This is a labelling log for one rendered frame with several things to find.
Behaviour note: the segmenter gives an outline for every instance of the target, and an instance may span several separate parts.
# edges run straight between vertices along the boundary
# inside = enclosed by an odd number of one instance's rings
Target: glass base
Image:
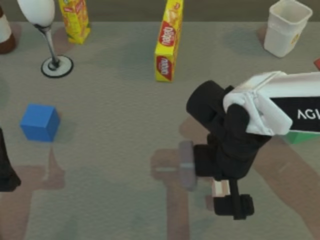
[[[74,68],[74,63],[69,57],[63,55],[57,57],[60,60],[59,67],[55,67],[52,64],[51,57],[42,63],[41,72],[48,78],[57,79],[65,77],[71,73],[72,69]]]

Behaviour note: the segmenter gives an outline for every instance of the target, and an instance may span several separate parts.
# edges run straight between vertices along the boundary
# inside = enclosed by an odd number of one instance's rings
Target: gray table
[[[94,23],[84,45],[67,43],[54,25],[59,53],[75,63],[71,75],[47,79],[49,56],[40,34],[15,23],[17,50],[0,56],[0,114],[10,159],[23,184],[2,193],[3,240],[311,240],[320,238],[320,138],[263,148],[241,192],[255,200],[246,221],[207,210],[211,183],[186,193],[177,173],[183,139],[203,143],[206,131],[185,112],[202,82],[223,87],[273,70],[317,71],[319,23],[310,23],[296,49],[277,59],[257,40],[261,23],[185,23],[174,83],[154,80],[159,23]],[[19,122],[28,103],[57,107],[53,144],[27,141]]]

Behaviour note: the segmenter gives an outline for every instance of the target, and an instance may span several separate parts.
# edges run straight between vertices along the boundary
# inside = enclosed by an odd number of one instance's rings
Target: glass stem
[[[52,65],[55,68],[58,68],[60,60],[59,60],[59,58],[57,57],[57,55],[55,53],[54,43],[52,41],[51,28],[46,29],[45,31],[42,31],[42,34],[44,35],[44,38],[45,38],[45,40],[46,40],[46,42],[48,44],[48,47],[49,47],[49,50],[50,50],[50,53],[51,53]]]

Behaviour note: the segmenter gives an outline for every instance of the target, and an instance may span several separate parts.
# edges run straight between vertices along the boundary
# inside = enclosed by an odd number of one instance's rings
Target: black label
[[[279,97],[271,100],[292,119],[290,130],[320,133],[320,97]]]

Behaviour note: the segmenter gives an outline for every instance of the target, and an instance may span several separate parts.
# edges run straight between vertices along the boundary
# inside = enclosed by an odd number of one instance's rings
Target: background wall
[[[92,22],[160,21],[165,0],[86,0]],[[185,21],[264,22],[277,0],[185,0]],[[314,11],[311,21],[320,22],[320,0],[300,0]],[[25,21],[17,0],[0,0],[10,21]],[[56,21],[61,22],[59,9]]]

